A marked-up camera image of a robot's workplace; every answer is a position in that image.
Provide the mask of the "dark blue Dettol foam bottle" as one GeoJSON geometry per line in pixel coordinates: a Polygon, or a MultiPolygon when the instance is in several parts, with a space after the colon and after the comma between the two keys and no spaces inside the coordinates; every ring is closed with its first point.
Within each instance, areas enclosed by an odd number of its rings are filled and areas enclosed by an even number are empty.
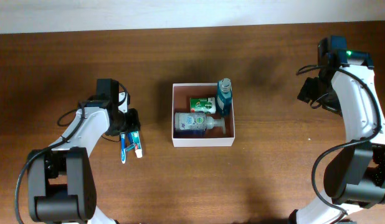
{"type": "Polygon", "coordinates": [[[204,136],[206,131],[220,129],[226,134],[226,121],[224,118],[215,119],[203,112],[174,114],[174,134],[177,136],[204,136]]]}

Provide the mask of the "blue white toothbrush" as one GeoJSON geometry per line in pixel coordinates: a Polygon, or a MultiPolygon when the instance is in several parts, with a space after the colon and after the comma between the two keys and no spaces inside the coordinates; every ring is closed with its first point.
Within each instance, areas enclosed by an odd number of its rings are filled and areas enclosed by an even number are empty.
{"type": "Polygon", "coordinates": [[[125,133],[120,133],[120,143],[121,143],[121,163],[125,164],[126,163],[126,135],[125,133]]]}

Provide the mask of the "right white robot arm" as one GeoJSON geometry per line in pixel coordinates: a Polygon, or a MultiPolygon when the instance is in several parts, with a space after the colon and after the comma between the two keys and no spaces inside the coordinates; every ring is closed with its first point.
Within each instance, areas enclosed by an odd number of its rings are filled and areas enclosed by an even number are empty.
{"type": "Polygon", "coordinates": [[[315,199],[294,210],[289,223],[342,223],[348,215],[385,204],[385,119],[368,53],[319,50],[317,65],[299,69],[307,78],[298,99],[343,118],[346,141],[322,152],[311,169],[315,199]]]}

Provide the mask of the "green white Dettol soap bar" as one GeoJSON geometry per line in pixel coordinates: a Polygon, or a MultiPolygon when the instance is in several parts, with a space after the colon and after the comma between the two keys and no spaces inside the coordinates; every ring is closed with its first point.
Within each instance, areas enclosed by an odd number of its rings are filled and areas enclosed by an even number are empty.
{"type": "Polygon", "coordinates": [[[191,98],[190,112],[192,113],[203,112],[206,114],[215,114],[216,113],[215,98],[214,97],[191,98]]]}

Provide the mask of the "teal toothpaste tube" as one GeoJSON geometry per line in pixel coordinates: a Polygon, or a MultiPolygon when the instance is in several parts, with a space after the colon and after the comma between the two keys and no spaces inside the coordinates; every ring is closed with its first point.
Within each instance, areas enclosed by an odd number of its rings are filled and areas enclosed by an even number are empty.
{"type": "Polygon", "coordinates": [[[133,131],[128,133],[128,140],[130,145],[127,147],[127,150],[134,150],[137,158],[141,159],[143,157],[143,150],[139,131],[133,131]]]}

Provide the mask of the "teal Listerine mouthwash bottle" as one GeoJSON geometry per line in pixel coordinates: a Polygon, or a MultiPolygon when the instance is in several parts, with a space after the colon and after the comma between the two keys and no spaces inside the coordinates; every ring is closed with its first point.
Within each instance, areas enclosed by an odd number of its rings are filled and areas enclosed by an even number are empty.
{"type": "Polygon", "coordinates": [[[229,78],[217,82],[216,108],[221,116],[230,113],[232,103],[232,83],[229,78]]]}

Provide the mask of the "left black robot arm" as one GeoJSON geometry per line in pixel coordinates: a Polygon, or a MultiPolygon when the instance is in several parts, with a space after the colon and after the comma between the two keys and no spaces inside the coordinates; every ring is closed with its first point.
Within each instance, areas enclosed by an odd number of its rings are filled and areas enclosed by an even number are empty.
{"type": "Polygon", "coordinates": [[[20,175],[28,180],[29,215],[42,223],[116,223],[97,206],[89,157],[103,136],[117,136],[121,160],[139,142],[128,136],[140,130],[138,112],[129,109],[130,95],[116,80],[97,80],[96,93],[78,103],[74,120],[49,146],[31,151],[20,175]]]}

